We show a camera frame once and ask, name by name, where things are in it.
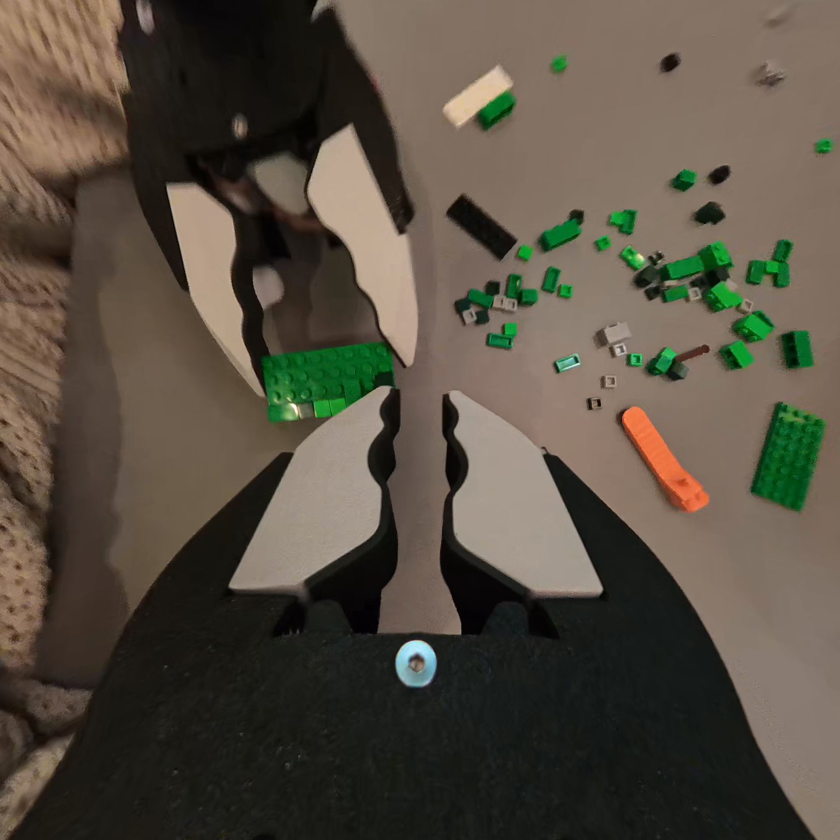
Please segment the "green lego brick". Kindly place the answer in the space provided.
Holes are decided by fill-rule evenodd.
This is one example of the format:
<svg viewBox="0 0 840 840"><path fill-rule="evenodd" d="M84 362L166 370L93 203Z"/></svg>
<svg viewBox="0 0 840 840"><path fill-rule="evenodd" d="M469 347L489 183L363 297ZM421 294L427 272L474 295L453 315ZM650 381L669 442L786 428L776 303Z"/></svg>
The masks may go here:
<svg viewBox="0 0 840 840"><path fill-rule="evenodd" d="M502 120L511 116L517 102L517 97L511 89L502 92L478 111L476 119L479 126L484 131L491 130Z"/></svg>

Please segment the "person's left forearm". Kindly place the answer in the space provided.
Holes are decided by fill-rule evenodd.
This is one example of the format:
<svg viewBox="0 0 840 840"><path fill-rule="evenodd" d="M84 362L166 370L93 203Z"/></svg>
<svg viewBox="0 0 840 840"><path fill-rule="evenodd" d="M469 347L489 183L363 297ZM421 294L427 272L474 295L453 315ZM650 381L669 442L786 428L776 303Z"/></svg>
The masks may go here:
<svg viewBox="0 0 840 840"><path fill-rule="evenodd" d="M2 1L2 159L50 191L125 161L120 2Z"/></svg>

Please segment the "orange brick separator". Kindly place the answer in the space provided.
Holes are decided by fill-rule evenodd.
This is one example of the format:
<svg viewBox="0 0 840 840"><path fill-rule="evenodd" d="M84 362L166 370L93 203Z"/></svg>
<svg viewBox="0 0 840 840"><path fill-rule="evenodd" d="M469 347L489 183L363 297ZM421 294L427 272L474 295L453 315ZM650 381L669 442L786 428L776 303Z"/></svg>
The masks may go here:
<svg viewBox="0 0 840 840"><path fill-rule="evenodd" d="M628 407L622 414L623 429L648 467L668 501L683 512L696 512L709 502L709 496L671 452L644 410Z"/></svg>

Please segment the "green lego baseplate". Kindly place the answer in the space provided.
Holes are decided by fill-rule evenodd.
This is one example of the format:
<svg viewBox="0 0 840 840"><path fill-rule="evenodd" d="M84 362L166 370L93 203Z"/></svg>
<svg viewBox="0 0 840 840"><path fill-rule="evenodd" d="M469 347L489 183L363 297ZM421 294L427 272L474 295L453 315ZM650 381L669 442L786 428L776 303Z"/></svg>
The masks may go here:
<svg viewBox="0 0 840 840"><path fill-rule="evenodd" d="M273 424L332 417L395 384L392 353L382 342L265 355L261 372Z"/></svg>

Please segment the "black lego plate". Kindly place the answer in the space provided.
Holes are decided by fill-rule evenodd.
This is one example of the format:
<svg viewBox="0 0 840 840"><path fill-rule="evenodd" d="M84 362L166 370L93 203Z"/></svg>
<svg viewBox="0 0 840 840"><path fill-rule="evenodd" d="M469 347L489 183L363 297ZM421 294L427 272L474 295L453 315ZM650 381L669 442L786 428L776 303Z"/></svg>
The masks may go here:
<svg viewBox="0 0 840 840"><path fill-rule="evenodd" d="M499 261L503 260L517 243L516 236L465 194L461 194L450 204L446 216Z"/></svg>

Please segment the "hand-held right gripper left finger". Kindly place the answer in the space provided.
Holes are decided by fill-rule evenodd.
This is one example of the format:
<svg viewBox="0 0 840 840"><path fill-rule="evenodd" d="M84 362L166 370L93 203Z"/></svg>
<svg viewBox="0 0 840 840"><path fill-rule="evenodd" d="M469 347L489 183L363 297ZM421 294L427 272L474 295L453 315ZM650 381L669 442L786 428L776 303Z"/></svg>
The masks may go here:
<svg viewBox="0 0 840 840"><path fill-rule="evenodd" d="M382 409L378 387L312 432L291 457L228 583L244 594L309 594L315 575L374 536L383 490L370 455Z"/></svg>

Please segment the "pile of small lego pieces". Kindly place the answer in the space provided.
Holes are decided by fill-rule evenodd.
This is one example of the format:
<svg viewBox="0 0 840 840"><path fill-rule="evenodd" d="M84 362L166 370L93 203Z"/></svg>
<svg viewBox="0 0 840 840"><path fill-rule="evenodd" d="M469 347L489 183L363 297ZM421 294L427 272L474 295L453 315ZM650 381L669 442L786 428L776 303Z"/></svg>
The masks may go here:
<svg viewBox="0 0 840 840"><path fill-rule="evenodd" d="M695 214L695 220L701 224L712 224L723 219L720 205L708 203ZM543 253L549 253L576 240L582 234L585 214L581 209L574 209L562 223L544 230L538 238L538 247ZM607 223L618 233L630 235L635 230L637 211L627 208L611 213ZM517 258L527 263L534 247L521 244L514 246ZM759 286L765 278L770 278L775 288L787 288L791 282L791 252L793 243L786 238L779 239L770 259L751 260L748 264L745 282ZM700 301L710 312L741 313L731 325L732 332L739 336L737 341L723 345L719 354L729 370L743 370L751 365L753 356L747 344L763 341L774 330L774 322L763 311L756 309L751 300L740 294L737 284L732 281L734 267L728 247L721 241L714 241L700 248L694 255L683 259L666 261L663 252L655 251L645 257L633 246L625 246L618 258L633 270L633 286L644 292L649 301ZM502 284L489 280L485 288L471 289L466 297L455 301L454 308L465 325L487 325L490 313L503 312L512 314L518 308L530 308L539 300L539 294L552 295L562 300L570 300L574 286L561 281L561 269L550 265L544 271L539 290L523 285L523 277L517 272L510 273ZM504 322L500 331L488 332L486 346L497 350L512 350L518 336L515 322ZM780 348L784 366L788 370L802 370L813 367L814 355L811 334L807 330L792 330L780 335ZM607 346L611 356L624 359L632 368L645 367L651 375L666 375L669 379L681 381L688 372L686 362L708 352L705 345L696 350L675 353L671 349L661 350L649 362L644 362L642 353L630 353L627 341ZM571 353L553 362L556 374L574 370L581 366L578 353Z"/></svg>

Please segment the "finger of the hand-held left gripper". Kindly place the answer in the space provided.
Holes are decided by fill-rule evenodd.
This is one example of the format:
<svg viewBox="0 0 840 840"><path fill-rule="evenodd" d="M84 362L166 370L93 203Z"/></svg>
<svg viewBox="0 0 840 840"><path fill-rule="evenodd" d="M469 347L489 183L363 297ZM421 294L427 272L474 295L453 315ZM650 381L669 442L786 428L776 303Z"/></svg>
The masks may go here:
<svg viewBox="0 0 840 840"><path fill-rule="evenodd" d="M353 124L321 143L307 198L321 225L348 250L383 340L403 367L413 366L419 310L410 239L397 231Z"/></svg>
<svg viewBox="0 0 840 840"><path fill-rule="evenodd" d="M265 310L256 295L253 269L245 266L245 278L235 280L235 218L198 184L167 183L165 190L192 304L237 373L264 396L257 369L266 353Z"/></svg>

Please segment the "narrow green lego plate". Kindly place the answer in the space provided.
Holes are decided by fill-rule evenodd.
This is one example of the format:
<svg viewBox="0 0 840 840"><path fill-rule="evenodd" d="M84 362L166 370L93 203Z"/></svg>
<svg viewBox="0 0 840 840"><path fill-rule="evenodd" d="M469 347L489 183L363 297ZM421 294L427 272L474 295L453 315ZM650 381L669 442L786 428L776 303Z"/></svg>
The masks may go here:
<svg viewBox="0 0 840 840"><path fill-rule="evenodd" d="M753 474L751 492L787 510L801 512L823 446L826 421L777 402Z"/></svg>

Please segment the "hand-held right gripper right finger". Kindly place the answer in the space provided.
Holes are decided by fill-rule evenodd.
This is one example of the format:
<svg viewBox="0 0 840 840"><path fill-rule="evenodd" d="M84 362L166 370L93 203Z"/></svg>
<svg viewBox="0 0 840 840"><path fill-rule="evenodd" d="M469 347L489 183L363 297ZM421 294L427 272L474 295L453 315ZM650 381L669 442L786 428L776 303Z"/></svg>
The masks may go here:
<svg viewBox="0 0 840 840"><path fill-rule="evenodd" d="M593 599L603 584L545 454L461 391L444 399L454 548L514 592Z"/></svg>

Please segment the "white lego plate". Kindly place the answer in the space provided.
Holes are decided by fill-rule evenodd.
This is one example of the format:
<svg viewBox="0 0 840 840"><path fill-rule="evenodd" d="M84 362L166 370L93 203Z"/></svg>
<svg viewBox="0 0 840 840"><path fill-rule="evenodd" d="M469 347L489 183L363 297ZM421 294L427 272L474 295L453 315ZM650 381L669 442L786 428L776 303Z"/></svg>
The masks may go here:
<svg viewBox="0 0 840 840"><path fill-rule="evenodd" d="M495 66L449 99L443 107L443 115L454 128L459 129L512 87L510 75L501 66Z"/></svg>

